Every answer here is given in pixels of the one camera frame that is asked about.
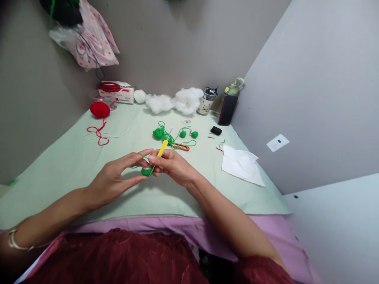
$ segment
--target left hand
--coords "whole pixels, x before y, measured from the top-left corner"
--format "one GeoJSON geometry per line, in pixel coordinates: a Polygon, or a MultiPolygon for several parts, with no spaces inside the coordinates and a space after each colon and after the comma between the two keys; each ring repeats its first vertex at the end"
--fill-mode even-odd
{"type": "MultiPolygon", "coordinates": [[[[146,156],[153,152],[153,149],[146,149],[140,154],[146,156]]],[[[83,199],[87,211],[97,210],[122,195],[129,188],[135,186],[147,177],[140,175],[131,179],[123,180],[121,173],[131,166],[151,167],[143,157],[136,152],[130,153],[117,160],[108,162],[95,177],[93,182],[83,188],[83,199]]]]}

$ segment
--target red yarn strand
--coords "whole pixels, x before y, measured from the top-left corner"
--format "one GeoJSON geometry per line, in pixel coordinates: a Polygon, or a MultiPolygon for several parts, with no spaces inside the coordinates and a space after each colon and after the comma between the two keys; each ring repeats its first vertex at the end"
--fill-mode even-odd
{"type": "Polygon", "coordinates": [[[90,127],[87,128],[87,131],[89,133],[96,133],[97,137],[99,137],[99,141],[98,141],[98,145],[99,146],[104,146],[104,145],[107,145],[109,143],[109,138],[107,138],[107,142],[106,143],[100,144],[100,141],[103,139],[103,136],[101,135],[100,131],[105,127],[106,123],[107,122],[105,121],[105,118],[103,118],[103,126],[101,128],[97,128],[95,126],[90,126],[90,127]]]}

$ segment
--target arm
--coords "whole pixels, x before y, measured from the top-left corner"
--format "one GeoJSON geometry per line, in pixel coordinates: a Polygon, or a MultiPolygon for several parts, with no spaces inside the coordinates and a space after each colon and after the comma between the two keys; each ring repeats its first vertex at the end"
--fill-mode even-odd
{"type": "Polygon", "coordinates": [[[157,151],[154,151],[149,157],[149,161],[157,165],[154,175],[166,173],[185,187],[200,204],[217,231],[228,241],[237,257],[264,256],[286,269],[262,230],[183,157],[173,150],[165,150],[162,157],[156,155],[157,151]]]}
{"type": "MultiPolygon", "coordinates": [[[[151,152],[152,149],[147,149],[140,153],[148,155],[151,152]]],[[[145,180],[147,177],[144,176],[122,179],[121,173],[134,164],[150,166],[137,153],[130,153],[111,161],[89,186],[69,192],[40,213],[22,221],[15,227],[17,232],[14,238],[17,245],[29,248],[51,241],[79,217],[111,203],[130,187],[145,180]]],[[[0,270],[10,278],[16,279],[37,259],[45,247],[30,252],[12,248],[8,245],[10,230],[0,235],[0,270]]]]}

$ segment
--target white yarn ball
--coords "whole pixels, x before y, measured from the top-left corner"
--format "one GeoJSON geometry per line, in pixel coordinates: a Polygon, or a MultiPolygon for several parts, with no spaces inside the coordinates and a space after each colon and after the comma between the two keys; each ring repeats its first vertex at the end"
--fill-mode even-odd
{"type": "Polygon", "coordinates": [[[137,103],[143,104],[146,100],[146,93],[143,90],[134,91],[134,99],[137,103]]]}

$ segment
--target dark red fabric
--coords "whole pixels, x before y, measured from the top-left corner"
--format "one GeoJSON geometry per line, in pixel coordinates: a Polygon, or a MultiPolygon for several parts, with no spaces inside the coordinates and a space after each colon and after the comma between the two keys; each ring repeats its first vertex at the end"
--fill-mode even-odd
{"type": "MultiPolygon", "coordinates": [[[[208,283],[181,235],[68,234],[24,283],[208,283]]],[[[235,266],[235,283],[293,283],[274,261],[253,257],[235,266]]]]}
{"type": "Polygon", "coordinates": [[[240,259],[234,266],[233,280],[236,284],[295,284],[282,266],[262,256],[240,259]]]}

